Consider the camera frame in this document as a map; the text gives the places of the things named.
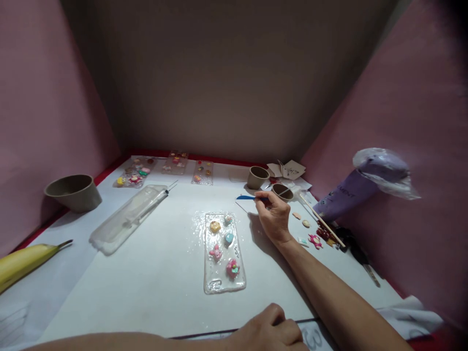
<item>pink flower charm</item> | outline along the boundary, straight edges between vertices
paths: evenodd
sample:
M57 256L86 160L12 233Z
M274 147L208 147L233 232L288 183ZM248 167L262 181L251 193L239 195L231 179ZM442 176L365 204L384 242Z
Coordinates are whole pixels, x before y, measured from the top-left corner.
M132 177L129 179L130 183L140 183L143 178L140 177L139 175L132 175Z
M317 235L312 235L309 234L309 241L314 244L315 248L317 250L320 250L320 248L323 248L322 243L320 242L320 238Z
M235 259L229 261L226 266L226 272L231 279L234 279L239 274L240 267L236 264Z
M215 261L219 261L221 256L223 256L223 253L219 250L218 244L214 246L214 250L210 251L210 255L214 257Z

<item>blue brush handle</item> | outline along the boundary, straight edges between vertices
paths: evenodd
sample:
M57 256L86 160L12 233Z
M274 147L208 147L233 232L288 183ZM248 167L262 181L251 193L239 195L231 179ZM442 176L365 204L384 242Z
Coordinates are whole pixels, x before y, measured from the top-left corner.
M254 196L241 195L241 196L238 196L236 200L254 200L254 199L255 199ZM268 200L267 197L259 197L259 199L262 201Z

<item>yellow banana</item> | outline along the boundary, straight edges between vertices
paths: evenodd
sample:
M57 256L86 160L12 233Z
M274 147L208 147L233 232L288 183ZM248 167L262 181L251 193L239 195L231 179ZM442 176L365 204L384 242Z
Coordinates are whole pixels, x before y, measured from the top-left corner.
M11 285L39 267L73 240L60 245L38 244L15 251L0 259L0 294Z

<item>red table edge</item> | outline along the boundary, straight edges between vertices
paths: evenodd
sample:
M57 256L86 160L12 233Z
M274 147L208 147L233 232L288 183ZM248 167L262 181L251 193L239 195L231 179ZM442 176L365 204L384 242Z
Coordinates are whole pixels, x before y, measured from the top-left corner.
M167 157L169 155L169 152L170 151L162 151L162 150L130 149L127 152L123 153L114 162L112 162L104 171L102 171L97 177L95 177L94 183L96 185L99 185L105 178L107 178L113 171L115 171L122 163L128 160L130 156L132 155ZM195 155L195 154L189 154L188 159L190 160L201 159L201 160L211 161L214 163L230 164L234 166L245 166L245 167L260 166L263 168L267 168L267 165L263 163L237 161L237 160L230 160L227 158L202 156L202 155ZM30 236L24 239L13 251L21 250L27 247L29 244L31 244L31 242L33 242L39 235L41 235L47 228L49 228L52 224L54 224L59 218L64 216L67 212L68 210L66 208L60 209L50 219L48 219L39 229L37 229ZM416 351L442 350L439 347L438 343L434 343L434 341L436 341L436 339L434 339L433 335L427 335L427 336L422 336L422 337L409 340L408 343Z

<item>small cup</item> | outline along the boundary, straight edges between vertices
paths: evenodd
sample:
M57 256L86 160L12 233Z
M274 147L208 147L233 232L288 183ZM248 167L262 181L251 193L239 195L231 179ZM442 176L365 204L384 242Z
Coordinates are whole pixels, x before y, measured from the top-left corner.
M94 210L101 202L90 175L70 175L47 185L44 193L76 213Z
M262 187L265 179L270 178L270 174L265 168L252 166L249 172L249 178L247 178L247 188L252 190L258 190Z
M291 189L289 189L286 185L283 185L283 184L279 184L279 183L273 184L272 190L284 202L288 202L292 200L294 197L294 194L291 191Z

